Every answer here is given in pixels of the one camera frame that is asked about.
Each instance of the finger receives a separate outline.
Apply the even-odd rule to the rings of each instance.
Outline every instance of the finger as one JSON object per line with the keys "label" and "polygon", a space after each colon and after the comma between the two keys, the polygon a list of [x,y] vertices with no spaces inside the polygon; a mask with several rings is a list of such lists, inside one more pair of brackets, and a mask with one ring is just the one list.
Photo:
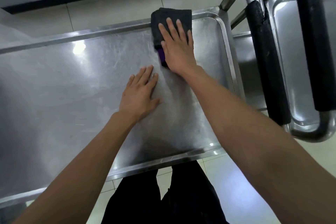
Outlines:
{"label": "finger", "polygon": [[166,41],[166,42],[172,42],[173,39],[171,38],[170,34],[168,33],[168,31],[166,30],[165,26],[163,26],[162,23],[159,23],[159,30],[161,32],[161,35],[163,36],[163,39]]}
{"label": "finger", "polygon": [[150,65],[149,67],[146,68],[145,73],[141,76],[139,80],[140,85],[145,85],[148,82],[149,77],[151,76],[151,73],[153,71],[153,68],[154,68],[153,65]]}
{"label": "finger", "polygon": [[193,35],[191,33],[191,30],[188,30],[188,39],[189,39],[188,45],[193,48],[194,47],[194,40],[193,40]]}
{"label": "finger", "polygon": [[140,68],[140,71],[137,73],[137,75],[134,77],[134,80],[132,82],[132,84],[137,84],[141,78],[141,76],[145,73],[146,67],[143,66]]}
{"label": "finger", "polygon": [[181,41],[184,42],[184,43],[186,43],[187,42],[186,34],[185,34],[184,30],[183,30],[182,23],[181,23],[181,21],[179,19],[177,19],[176,25],[177,25],[178,34],[180,35]]}
{"label": "finger", "polygon": [[173,21],[171,18],[167,18],[167,25],[171,34],[171,37],[174,39],[174,41],[180,41],[180,37],[176,31],[176,28],[174,27]]}
{"label": "finger", "polygon": [[132,85],[132,82],[133,82],[133,80],[134,80],[134,77],[135,77],[134,74],[131,74],[131,76],[130,76],[128,82],[127,82],[127,85],[126,85],[126,89],[127,89],[129,86]]}
{"label": "finger", "polygon": [[155,98],[150,101],[150,110],[153,111],[159,104],[163,102],[162,98]]}
{"label": "finger", "polygon": [[167,47],[166,42],[165,41],[161,41],[161,46],[162,46],[162,49],[163,49],[163,51],[165,53],[165,56],[168,56],[169,54],[168,54],[168,47]]}
{"label": "finger", "polygon": [[147,83],[147,86],[150,90],[153,90],[156,83],[158,82],[159,75],[157,73],[154,73],[153,78]]}

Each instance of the leg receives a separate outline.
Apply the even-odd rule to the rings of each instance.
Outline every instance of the leg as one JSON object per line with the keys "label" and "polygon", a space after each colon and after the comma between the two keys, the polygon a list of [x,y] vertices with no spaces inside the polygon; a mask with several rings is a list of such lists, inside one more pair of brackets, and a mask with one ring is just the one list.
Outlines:
{"label": "leg", "polygon": [[153,223],[161,201],[157,170],[125,177],[109,200],[102,224]]}
{"label": "leg", "polygon": [[218,196],[197,161],[172,166],[170,189],[162,199],[170,221],[227,223]]}

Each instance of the torn handle grip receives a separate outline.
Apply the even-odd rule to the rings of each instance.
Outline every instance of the torn handle grip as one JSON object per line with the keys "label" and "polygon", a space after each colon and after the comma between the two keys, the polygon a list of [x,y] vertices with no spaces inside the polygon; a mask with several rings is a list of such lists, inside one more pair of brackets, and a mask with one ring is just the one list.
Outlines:
{"label": "torn handle grip", "polygon": [[268,12],[263,14],[258,1],[245,9],[256,54],[261,85],[269,117],[282,126],[291,122],[285,85]]}
{"label": "torn handle grip", "polygon": [[315,109],[335,110],[335,69],[323,0],[297,0],[297,5]]}

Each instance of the floor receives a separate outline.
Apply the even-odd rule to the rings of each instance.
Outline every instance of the floor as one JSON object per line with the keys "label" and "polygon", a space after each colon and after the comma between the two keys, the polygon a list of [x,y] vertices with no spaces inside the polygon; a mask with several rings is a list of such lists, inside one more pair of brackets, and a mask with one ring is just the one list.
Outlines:
{"label": "floor", "polygon": [[[17,14],[14,19],[0,18],[0,23],[14,27],[31,37],[39,37],[149,18],[154,10],[162,6],[196,10],[216,6],[221,1],[85,0]],[[244,0],[237,0],[229,10],[229,17],[233,19],[245,5]],[[234,33],[244,31],[248,31],[245,22],[239,25]],[[317,162],[336,176],[334,159],[336,136],[318,144],[299,143]],[[228,155],[200,159],[199,164],[215,187],[223,211],[230,223],[279,223],[270,207],[248,183]],[[170,186],[171,175],[171,167],[158,171],[157,182],[162,197]],[[100,223],[105,206],[119,183],[120,179],[105,183],[87,223]]]}

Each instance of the metal handle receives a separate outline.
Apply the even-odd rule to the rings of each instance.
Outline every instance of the metal handle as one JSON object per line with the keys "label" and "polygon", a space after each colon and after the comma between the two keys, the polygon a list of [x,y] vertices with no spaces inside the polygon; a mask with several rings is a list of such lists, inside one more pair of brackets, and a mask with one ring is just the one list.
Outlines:
{"label": "metal handle", "polygon": [[[316,130],[305,132],[290,125],[285,129],[294,137],[310,142],[324,141],[335,132],[336,82],[327,24],[322,0],[297,0],[303,40],[313,92],[315,109],[320,123]],[[245,10],[231,22],[236,27],[246,18]]]}
{"label": "metal handle", "polygon": [[[220,8],[227,11],[235,0],[223,0]],[[289,105],[271,23],[263,0],[246,0],[246,15],[250,26],[261,85],[269,117],[278,125],[291,122]]]}

